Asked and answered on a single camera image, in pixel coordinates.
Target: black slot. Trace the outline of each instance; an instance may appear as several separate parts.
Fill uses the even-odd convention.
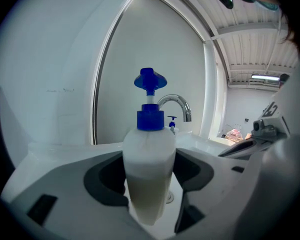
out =
[[[102,168],[99,172],[99,179],[105,187],[123,195],[126,180],[123,157],[121,156]]]
[[[224,158],[224,157],[230,156],[230,155],[232,155],[236,152],[243,151],[243,150],[246,150],[248,148],[251,148],[255,144],[256,144],[256,141],[254,141],[254,140],[241,141],[241,142],[235,144],[234,146],[232,146],[231,149],[226,150],[224,153],[221,153],[220,155],[218,155],[218,157]]]
[[[183,196],[180,214],[175,224],[174,232],[178,234],[190,228],[204,217],[205,215],[202,214],[197,207],[190,205],[189,200]]]
[[[242,174],[244,172],[245,168],[240,167],[240,166],[235,166],[231,170]]]
[[[36,223],[42,226],[48,217],[52,207],[57,201],[57,197],[53,195],[43,194],[35,202],[27,215],[33,219]]]
[[[176,153],[173,172],[179,184],[182,186],[186,181],[199,174],[200,167],[179,153]]]

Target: ceiling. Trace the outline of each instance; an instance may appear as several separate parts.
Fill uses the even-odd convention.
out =
[[[290,75],[298,63],[298,52],[290,41],[287,22],[280,11],[257,3],[233,0],[227,9],[219,0],[196,0],[209,17],[228,72],[228,85],[235,88],[277,91],[279,83],[252,80],[252,74]]]

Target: white plastic bottle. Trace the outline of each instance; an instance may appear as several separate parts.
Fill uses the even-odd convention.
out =
[[[155,90],[167,84],[152,68],[135,79],[147,91],[148,104],[137,112],[137,129],[123,141],[123,163],[131,202],[138,220],[155,224],[165,208],[176,155],[174,134],[164,127],[164,112],[153,104]]]

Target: blue pump head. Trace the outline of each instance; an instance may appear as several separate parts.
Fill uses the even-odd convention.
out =
[[[171,127],[171,126],[176,127],[176,123],[174,122],[174,120],[177,117],[173,116],[173,115],[168,115],[168,118],[172,118],[172,121],[169,123],[169,127]]]
[[[151,67],[142,68],[134,80],[136,87],[146,90],[147,96],[154,96],[155,90],[165,87],[167,80]],[[143,104],[137,112],[136,127],[142,131],[159,131],[165,127],[165,113],[159,110],[158,104]]]

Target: fluorescent light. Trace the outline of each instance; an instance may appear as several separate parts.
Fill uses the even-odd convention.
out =
[[[272,76],[272,75],[266,75],[266,74],[253,74],[253,79],[264,79],[264,80],[272,80],[272,81],[279,81],[279,76]]]

